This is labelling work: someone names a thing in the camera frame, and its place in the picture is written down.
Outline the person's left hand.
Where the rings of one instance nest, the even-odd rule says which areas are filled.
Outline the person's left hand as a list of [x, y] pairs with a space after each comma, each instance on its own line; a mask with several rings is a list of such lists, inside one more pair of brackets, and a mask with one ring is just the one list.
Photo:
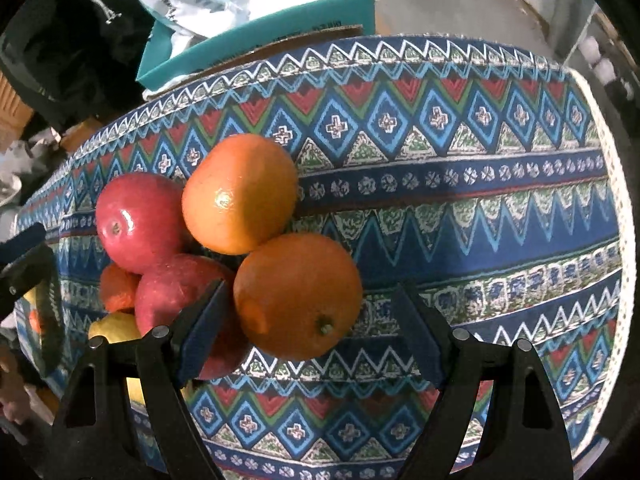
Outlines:
[[29, 396], [24, 379], [18, 371], [17, 360], [11, 350], [1, 345], [1, 388], [0, 403], [2, 415], [14, 424], [21, 425], [29, 418]]

